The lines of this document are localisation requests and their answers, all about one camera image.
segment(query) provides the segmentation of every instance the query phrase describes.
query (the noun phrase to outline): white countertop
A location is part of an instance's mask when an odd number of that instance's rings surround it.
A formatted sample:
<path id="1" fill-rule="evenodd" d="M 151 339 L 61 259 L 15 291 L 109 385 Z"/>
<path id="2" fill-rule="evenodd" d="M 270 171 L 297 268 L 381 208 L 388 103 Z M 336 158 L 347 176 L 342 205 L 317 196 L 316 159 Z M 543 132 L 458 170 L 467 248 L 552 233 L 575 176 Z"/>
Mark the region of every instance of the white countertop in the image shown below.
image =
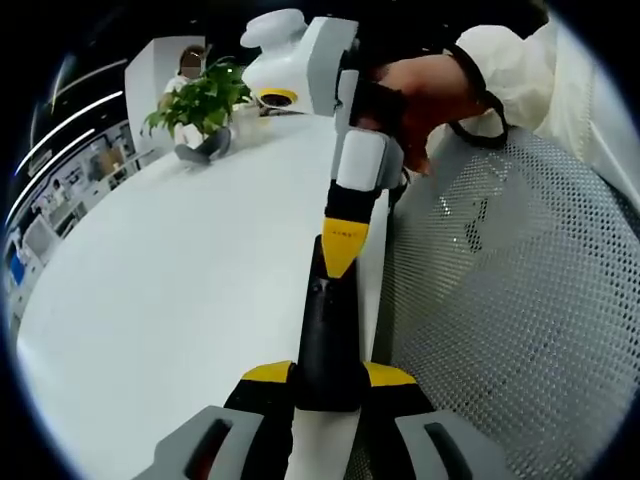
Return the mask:
<path id="1" fill-rule="evenodd" d="M 130 178 L 83 218 L 36 284 L 19 360 L 83 477 L 131 478 L 159 440 L 223 405 L 243 373 L 296 360 L 333 122 L 269 122 L 261 147 L 208 168 L 172 153 Z M 366 358 L 386 211 L 385 194 L 359 270 Z M 296 412 L 287 478 L 341 479 L 356 424 L 357 414 Z"/>

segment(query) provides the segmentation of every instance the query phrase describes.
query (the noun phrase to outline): human hand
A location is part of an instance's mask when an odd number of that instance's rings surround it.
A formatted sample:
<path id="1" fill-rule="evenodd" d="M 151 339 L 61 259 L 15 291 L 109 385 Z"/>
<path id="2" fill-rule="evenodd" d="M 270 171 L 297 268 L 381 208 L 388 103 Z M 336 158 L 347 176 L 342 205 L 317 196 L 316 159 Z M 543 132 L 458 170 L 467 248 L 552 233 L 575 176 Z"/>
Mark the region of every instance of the human hand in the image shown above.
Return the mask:
<path id="1" fill-rule="evenodd" d="M 449 55 L 428 55 L 400 60 L 374 73 L 380 85 L 402 92 L 407 107 L 397 140 L 404 150 L 405 166 L 428 174 L 426 143 L 438 126 L 482 114 L 486 107 L 479 103 L 466 74 Z M 364 117 L 358 126 L 379 130 L 372 118 Z"/>

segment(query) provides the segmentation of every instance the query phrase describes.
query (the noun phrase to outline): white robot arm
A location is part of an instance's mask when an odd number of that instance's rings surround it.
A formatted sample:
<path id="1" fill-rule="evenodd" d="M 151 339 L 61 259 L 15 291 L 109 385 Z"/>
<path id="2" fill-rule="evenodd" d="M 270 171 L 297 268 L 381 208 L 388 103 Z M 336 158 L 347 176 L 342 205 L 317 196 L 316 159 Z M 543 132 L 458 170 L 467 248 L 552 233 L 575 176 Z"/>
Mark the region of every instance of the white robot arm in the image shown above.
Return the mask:
<path id="1" fill-rule="evenodd" d="M 262 50 L 242 76 L 262 103 L 335 118 L 337 140 L 322 232 L 330 278 L 342 277 L 360 253 L 380 190 L 395 188 L 402 177 L 403 153 L 397 142 L 351 124 L 354 101 L 363 89 L 354 61 L 357 30 L 357 22 L 326 17 L 307 26 L 299 10 L 288 9 L 250 21 L 240 41 Z"/>

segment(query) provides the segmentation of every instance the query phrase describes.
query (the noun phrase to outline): white jacket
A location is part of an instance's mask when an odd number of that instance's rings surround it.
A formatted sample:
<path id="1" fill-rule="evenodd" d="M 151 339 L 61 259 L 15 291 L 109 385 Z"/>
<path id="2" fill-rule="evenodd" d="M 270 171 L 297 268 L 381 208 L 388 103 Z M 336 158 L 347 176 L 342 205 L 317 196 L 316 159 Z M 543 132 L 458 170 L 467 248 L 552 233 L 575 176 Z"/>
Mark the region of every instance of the white jacket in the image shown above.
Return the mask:
<path id="1" fill-rule="evenodd" d="M 631 117 L 604 68 L 567 28 L 551 21 L 522 40 L 505 27 L 479 26 L 457 43 L 503 102 L 511 125 L 564 147 L 640 212 L 640 140 Z M 500 131 L 494 112 L 465 123 L 484 135 Z"/>

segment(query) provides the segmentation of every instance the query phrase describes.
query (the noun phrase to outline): green leaves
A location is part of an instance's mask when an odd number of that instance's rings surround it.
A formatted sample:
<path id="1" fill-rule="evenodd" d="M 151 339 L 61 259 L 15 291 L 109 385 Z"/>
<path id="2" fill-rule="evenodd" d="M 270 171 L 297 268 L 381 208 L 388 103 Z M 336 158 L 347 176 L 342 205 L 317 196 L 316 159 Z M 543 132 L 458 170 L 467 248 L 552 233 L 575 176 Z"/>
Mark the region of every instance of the green leaves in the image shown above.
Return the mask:
<path id="1" fill-rule="evenodd" d="M 241 77 L 242 69 L 231 63 L 230 57 L 218 59 L 198 80 L 173 92 L 168 106 L 147 116 L 149 135 L 154 128 L 164 126 L 173 137 L 178 123 L 192 123 L 201 133 L 212 134 L 225 124 L 233 105 L 250 99 Z"/>

